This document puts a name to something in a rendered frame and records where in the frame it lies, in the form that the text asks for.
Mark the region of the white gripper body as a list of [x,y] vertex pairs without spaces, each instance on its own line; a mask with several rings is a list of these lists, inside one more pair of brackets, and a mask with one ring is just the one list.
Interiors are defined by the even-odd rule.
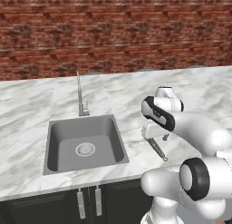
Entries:
[[160,127],[152,120],[146,120],[141,130],[141,136],[145,139],[157,138],[169,134],[169,131]]

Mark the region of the grey sink basin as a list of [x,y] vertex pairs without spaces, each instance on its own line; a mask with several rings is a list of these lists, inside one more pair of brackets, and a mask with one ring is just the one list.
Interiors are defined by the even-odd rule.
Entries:
[[43,175],[129,162],[112,114],[49,122]]

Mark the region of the dark cupboard door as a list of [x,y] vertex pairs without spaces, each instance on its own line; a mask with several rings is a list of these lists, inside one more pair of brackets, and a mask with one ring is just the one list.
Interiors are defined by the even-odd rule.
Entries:
[[87,208],[80,218],[75,190],[6,200],[0,208],[7,224],[91,224]]
[[[101,215],[97,215],[96,190],[101,190]],[[89,188],[92,224],[140,224],[153,198],[145,194],[140,179]]]

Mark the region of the metal tap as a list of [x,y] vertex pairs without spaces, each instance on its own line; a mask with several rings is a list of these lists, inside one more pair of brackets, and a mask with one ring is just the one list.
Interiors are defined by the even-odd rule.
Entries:
[[82,101],[82,87],[79,72],[77,74],[77,92],[78,92],[78,106],[79,106],[79,115],[80,116],[89,116],[90,111],[88,109],[88,103],[83,103]]

